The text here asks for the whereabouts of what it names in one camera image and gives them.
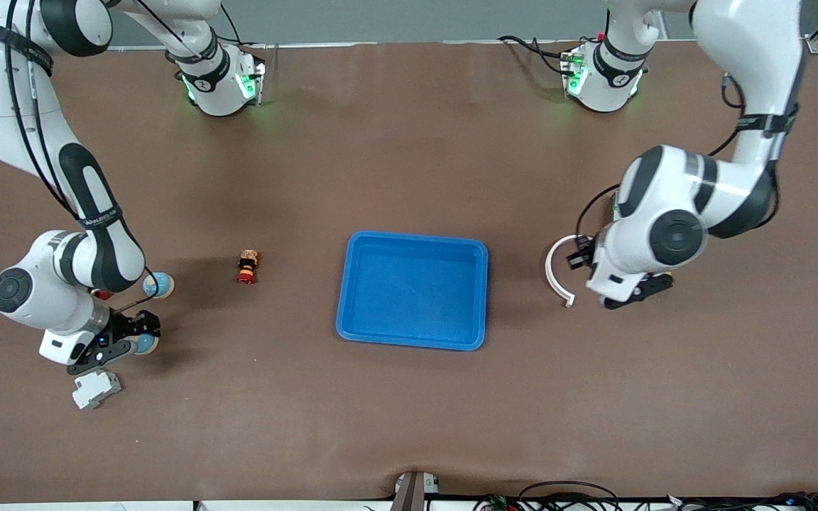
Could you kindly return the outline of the white curved pipe clamp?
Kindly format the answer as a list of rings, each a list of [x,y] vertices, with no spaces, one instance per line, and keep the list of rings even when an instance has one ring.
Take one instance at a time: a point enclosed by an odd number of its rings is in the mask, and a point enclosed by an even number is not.
[[[577,240],[577,236],[575,235],[568,235],[558,239],[548,249],[547,255],[543,260],[543,272],[545,273],[545,279],[549,285],[549,288],[551,288],[552,291],[558,295],[558,297],[561,299],[562,305],[564,305],[565,308],[571,308],[572,305],[574,305],[575,300],[577,300],[577,296],[563,287],[556,278],[554,272],[554,257],[560,247],[567,245],[568,243],[575,242],[575,240]]]

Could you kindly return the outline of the white circuit breaker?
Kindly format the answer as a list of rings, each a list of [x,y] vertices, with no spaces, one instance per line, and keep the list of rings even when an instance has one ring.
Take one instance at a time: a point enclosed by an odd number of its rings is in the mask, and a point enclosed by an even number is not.
[[[105,398],[122,391],[118,376],[100,369],[78,376],[74,383],[72,400],[79,410],[94,410]]]

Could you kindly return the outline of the blue plastic tray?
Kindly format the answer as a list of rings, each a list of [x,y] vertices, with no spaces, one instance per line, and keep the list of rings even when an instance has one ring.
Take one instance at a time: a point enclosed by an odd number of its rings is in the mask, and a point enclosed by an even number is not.
[[[358,231],[345,249],[342,339],[447,351],[486,340],[489,250],[462,237]]]

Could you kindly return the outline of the green lit base connector panel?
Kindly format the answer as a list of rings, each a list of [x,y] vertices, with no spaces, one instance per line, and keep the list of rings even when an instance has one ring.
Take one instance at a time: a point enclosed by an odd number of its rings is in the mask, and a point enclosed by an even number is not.
[[[564,88],[566,97],[578,97],[584,82],[587,80],[587,43],[581,43],[577,48],[561,52],[560,68],[564,73]]]

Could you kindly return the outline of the orange red push button switch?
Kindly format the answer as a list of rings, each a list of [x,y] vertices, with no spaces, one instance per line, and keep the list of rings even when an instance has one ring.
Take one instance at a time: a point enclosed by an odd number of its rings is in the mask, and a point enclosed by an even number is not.
[[[237,282],[243,285],[252,285],[256,281],[256,271],[259,269],[261,255],[254,249],[240,252],[238,259]]]

